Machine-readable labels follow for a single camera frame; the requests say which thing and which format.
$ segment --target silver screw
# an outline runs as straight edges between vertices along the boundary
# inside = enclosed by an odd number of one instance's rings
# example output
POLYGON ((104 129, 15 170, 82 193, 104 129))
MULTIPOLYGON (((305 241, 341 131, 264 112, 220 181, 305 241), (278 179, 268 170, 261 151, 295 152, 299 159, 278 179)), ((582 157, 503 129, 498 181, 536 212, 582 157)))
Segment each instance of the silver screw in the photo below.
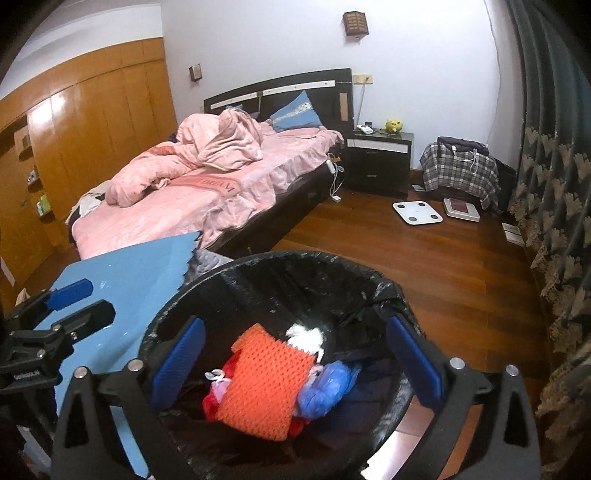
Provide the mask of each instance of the silver screw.
POLYGON ((76 378, 84 378, 88 373, 88 369, 86 367, 78 367, 74 370, 74 376, 76 378))
POLYGON ((519 375, 519 369, 515 365, 507 365, 505 371, 512 377, 519 375))
POLYGON ((449 361, 449 364, 452 366, 452 368, 455 368, 456 370, 461 370, 466 366, 466 362, 464 360, 462 360, 461 358, 459 358, 458 356, 455 356, 454 358, 452 358, 449 361))
POLYGON ((134 358, 127 364, 127 368, 132 372, 139 372, 144 367, 144 363, 139 358, 134 358))

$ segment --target mattress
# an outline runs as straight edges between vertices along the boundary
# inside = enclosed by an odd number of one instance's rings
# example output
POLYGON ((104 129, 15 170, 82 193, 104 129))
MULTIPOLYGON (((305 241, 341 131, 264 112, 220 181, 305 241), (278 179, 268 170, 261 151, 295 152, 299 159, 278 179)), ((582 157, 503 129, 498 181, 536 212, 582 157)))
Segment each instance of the mattress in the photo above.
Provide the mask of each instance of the mattress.
POLYGON ((340 133, 325 128, 275 133, 270 125, 261 126, 264 136, 261 161, 224 174, 208 167, 184 176, 215 173, 238 185, 237 193, 225 196, 195 186, 169 185, 149 192, 130 207, 103 202, 72 225, 80 257, 91 258, 196 231, 203 232, 201 248, 207 248, 225 231, 241 228, 258 213, 273 207, 278 194, 303 174, 322 165, 330 147, 342 141, 340 133))

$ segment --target bed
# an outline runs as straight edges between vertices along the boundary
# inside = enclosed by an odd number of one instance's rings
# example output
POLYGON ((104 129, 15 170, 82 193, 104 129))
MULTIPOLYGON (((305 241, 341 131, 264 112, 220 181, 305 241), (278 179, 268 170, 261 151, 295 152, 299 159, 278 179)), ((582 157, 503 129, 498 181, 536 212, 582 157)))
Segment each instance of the bed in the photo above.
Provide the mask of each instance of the bed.
POLYGON ((80 257, 193 231, 203 232, 202 248, 229 257, 269 250, 327 198, 332 174, 324 165, 326 154, 339 148, 339 137, 346 138, 353 130, 351 71, 267 80, 204 102, 206 113, 220 114, 229 105, 241 104, 249 113, 259 112, 258 121, 264 122, 302 90, 326 129, 276 134, 261 123, 262 160, 222 175, 236 180, 238 194, 225 196, 216 188, 185 186, 183 180, 191 182, 191 177, 203 173, 193 171, 183 175, 180 184, 151 191, 130 207, 103 202, 70 225, 80 257))

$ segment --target headboard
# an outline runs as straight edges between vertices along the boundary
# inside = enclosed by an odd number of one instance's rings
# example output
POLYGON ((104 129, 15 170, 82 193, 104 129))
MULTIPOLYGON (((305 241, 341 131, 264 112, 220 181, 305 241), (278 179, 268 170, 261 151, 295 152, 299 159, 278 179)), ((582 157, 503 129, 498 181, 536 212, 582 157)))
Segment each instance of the headboard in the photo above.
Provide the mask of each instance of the headboard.
POLYGON ((249 113, 260 111, 258 121, 262 122, 294 100, 302 90, 307 92, 326 128, 337 130, 346 137, 353 131, 351 69, 299 73, 253 83, 206 99, 204 111, 220 114, 226 105, 241 103, 249 113))

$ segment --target black and white checkered cloth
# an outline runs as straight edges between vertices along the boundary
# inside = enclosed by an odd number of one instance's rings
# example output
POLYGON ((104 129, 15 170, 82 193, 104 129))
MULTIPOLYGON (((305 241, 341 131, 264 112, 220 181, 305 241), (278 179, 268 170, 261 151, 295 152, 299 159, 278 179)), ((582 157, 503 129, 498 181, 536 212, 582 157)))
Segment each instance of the black and white checkered cloth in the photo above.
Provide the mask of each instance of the black and white checkered cloth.
POLYGON ((498 210, 499 173, 495 159, 474 152, 453 152, 433 142, 421 157, 425 190, 438 187, 468 192, 480 198, 483 209, 498 210))

